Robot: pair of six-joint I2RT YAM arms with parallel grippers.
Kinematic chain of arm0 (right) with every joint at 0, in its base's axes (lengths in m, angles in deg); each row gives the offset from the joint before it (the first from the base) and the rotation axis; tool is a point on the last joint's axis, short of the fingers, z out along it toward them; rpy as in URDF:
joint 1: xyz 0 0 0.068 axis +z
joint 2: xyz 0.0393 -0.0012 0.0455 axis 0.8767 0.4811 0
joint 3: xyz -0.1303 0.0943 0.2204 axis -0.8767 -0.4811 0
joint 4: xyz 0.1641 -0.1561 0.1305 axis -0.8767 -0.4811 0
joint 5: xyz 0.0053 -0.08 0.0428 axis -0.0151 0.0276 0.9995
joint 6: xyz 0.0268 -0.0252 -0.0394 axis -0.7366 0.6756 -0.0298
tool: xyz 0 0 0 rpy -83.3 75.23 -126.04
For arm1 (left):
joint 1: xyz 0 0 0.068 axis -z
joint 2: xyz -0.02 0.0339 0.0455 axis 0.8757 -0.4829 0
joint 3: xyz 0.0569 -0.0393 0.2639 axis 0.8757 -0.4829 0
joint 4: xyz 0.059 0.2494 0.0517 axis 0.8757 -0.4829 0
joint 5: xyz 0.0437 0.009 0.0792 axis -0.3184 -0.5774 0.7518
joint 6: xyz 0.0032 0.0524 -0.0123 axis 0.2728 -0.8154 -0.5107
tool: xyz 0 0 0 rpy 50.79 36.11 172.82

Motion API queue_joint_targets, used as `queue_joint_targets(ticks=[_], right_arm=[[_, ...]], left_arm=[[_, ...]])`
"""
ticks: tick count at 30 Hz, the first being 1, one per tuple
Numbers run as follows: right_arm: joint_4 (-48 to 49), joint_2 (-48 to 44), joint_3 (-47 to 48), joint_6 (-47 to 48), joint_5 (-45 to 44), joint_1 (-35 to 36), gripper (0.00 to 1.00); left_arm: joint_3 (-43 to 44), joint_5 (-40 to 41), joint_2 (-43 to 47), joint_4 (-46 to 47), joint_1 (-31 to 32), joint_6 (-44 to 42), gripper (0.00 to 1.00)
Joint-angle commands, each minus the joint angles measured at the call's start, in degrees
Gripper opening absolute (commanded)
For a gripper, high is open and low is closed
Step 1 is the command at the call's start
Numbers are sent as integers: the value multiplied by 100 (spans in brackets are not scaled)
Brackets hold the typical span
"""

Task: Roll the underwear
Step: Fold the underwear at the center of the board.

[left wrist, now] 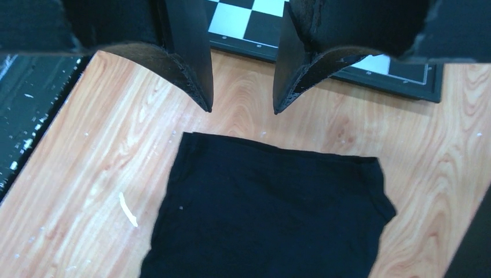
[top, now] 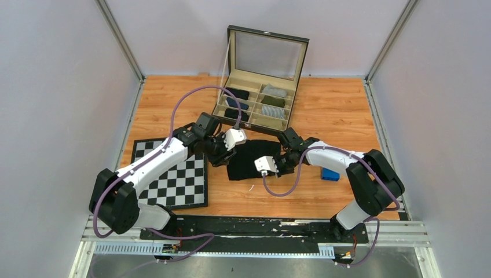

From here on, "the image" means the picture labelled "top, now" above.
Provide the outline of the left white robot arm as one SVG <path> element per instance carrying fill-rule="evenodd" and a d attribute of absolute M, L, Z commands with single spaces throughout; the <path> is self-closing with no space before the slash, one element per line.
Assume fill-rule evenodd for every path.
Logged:
<path fill-rule="evenodd" d="M 96 177 L 89 202 L 93 213 L 93 229 L 102 221 L 108 234 L 123 234 L 131 228 L 150 228 L 163 239 L 177 233 L 176 215 L 158 204 L 140 203 L 140 194 L 163 173 L 196 154 L 203 154 L 212 166 L 227 165 L 235 155 L 235 147 L 246 142 L 245 131 L 234 126 L 226 132 L 215 133 L 221 121 L 203 112 L 197 122 L 175 129 L 162 144 L 141 159 L 117 171 L 101 170 Z"/>

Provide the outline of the black underwear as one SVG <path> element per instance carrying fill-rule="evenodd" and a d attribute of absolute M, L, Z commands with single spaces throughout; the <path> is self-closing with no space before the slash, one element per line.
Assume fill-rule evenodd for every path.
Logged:
<path fill-rule="evenodd" d="M 279 142 L 268 140 L 247 140 L 244 144 L 235 146 L 236 154 L 227 165 L 228 178 L 231 181 L 261 178 L 254 161 L 263 156 L 274 156 L 280 153 Z"/>

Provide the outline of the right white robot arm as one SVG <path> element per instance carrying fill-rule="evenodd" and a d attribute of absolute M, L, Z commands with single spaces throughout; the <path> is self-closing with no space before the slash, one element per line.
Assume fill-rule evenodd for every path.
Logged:
<path fill-rule="evenodd" d="M 304 140 L 291 127 L 277 138 L 284 150 L 273 158 L 278 175 L 300 173 L 305 164 L 332 170 L 348 179 L 354 199 L 330 219 L 329 233 L 339 242 L 352 237 L 359 224 L 391 210 L 391 204 L 396 204 L 405 192 L 399 176 L 377 149 L 347 151 L 318 138 Z"/>

